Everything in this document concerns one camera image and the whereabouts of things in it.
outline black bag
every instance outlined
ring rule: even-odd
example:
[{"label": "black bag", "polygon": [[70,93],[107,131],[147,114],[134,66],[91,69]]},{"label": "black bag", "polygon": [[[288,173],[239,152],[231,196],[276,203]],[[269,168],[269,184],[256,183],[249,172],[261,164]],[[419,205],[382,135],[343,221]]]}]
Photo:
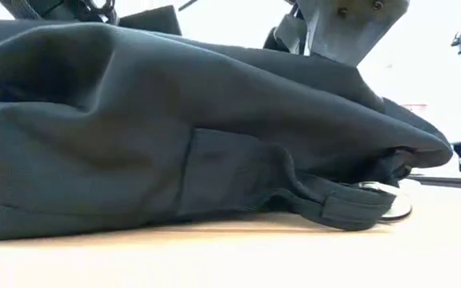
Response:
[{"label": "black bag", "polygon": [[451,148],[352,67],[104,24],[0,22],[0,239],[290,211],[365,230]]}]

